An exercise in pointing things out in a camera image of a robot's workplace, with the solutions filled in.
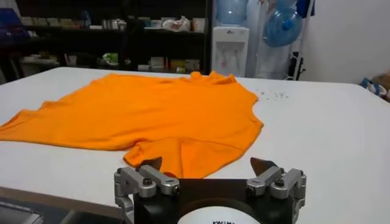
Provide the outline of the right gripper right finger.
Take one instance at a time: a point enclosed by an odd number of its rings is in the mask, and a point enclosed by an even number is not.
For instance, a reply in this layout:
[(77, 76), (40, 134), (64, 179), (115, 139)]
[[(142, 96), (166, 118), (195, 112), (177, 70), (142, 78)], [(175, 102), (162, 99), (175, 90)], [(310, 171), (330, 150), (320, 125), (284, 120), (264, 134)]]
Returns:
[(302, 170), (285, 171), (273, 161), (251, 157), (250, 165), (256, 177), (246, 181), (246, 195), (259, 197), (269, 194), (277, 200), (292, 199), (291, 222), (296, 223), (299, 210), (305, 206), (307, 176)]

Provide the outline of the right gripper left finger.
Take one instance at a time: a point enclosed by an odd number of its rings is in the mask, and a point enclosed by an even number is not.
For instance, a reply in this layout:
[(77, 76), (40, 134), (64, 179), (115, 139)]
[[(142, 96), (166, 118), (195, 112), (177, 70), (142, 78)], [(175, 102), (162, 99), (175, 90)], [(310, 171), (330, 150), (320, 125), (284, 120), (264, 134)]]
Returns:
[(130, 195), (138, 194), (150, 198), (161, 192), (165, 195), (179, 195), (180, 182), (160, 172), (162, 158), (147, 159), (136, 169), (123, 167), (114, 174), (115, 203), (121, 208), (125, 223), (134, 223), (134, 204)]

